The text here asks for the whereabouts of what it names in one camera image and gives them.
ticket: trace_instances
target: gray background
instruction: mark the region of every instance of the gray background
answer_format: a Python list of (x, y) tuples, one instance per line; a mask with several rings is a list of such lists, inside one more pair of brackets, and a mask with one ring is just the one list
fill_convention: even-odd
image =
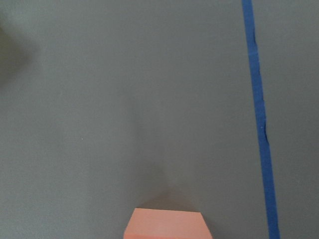
[[(254, 7), (282, 238), (316, 238), (319, 4)], [(268, 237), (240, 1), (12, 0), (0, 21), (0, 239), (120, 239), (134, 207)]]

